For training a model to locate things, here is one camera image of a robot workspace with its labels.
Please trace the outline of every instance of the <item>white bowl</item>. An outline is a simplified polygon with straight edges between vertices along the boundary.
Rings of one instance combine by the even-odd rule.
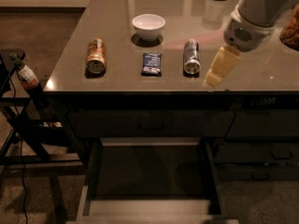
[[[143,14],[135,17],[132,24],[141,39],[153,41],[161,34],[165,26],[165,20],[158,15]]]

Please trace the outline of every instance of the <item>black cable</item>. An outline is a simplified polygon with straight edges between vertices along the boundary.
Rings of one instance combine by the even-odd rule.
[[[12,79],[11,79],[11,76],[8,75],[9,77],[9,82],[13,88],[13,104],[14,104],[14,108],[16,110],[16,113],[17,113],[17,117],[20,115],[20,112],[18,110],[18,107],[17,107],[17,104],[16,104],[16,96],[17,96],[17,90],[15,88],[15,85],[14,83],[12,82]],[[26,210],[26,200],[27,200],[27,188],[26,188],[26,185],[25,185],[25,171],[26,171],[26,164],[25,164],[25,161],[24,161],[24,158],[23,158],[23,155],[22,155],[22,138],[20,137],[20,141],[21,141],[21,146],[20,146],[20,155],[21,155],[21,163],[22,163],[22,173],[21,173],[21,184],[23,186],[23,189],[24,189],[24,199],[23,199],[23,203],[22,203],[22,210],[23,210],[23,213],[25,215],[25,223],[28,224],[28,216],[27,216],[27,210]]]

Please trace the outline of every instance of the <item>blue snack packet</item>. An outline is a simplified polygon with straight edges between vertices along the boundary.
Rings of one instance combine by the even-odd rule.
[[[161,76],[161,53],[144,53],[141,76]]]

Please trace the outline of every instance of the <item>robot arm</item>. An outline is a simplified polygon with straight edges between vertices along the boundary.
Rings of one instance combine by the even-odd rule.
[[[227,44],[256,49],[275,29],[280,15],[299,0],[240,0],[224,30]]]

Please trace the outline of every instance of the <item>bottle label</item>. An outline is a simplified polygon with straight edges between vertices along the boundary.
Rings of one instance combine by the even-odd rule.
[[[31,90],[38,86],[39,80],[36,74],[27,65],[19,71],[19,75],[22,78],[21,85],[24,89]]]

